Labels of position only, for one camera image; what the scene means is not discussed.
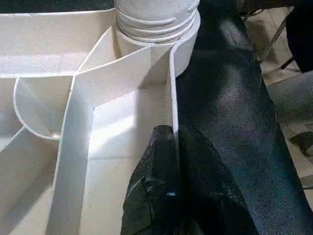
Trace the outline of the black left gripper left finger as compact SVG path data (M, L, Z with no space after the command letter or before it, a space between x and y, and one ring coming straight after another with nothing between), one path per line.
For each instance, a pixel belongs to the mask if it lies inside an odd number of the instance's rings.
M178 235L181 187L172 127L156 126L134 169L123 203L121 234Z

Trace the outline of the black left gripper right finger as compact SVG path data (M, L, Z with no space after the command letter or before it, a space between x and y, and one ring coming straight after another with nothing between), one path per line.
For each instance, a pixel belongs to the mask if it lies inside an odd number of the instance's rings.
M191 126L180 126L179 159L184 209L191 234L257 233L230 169L209 138Z

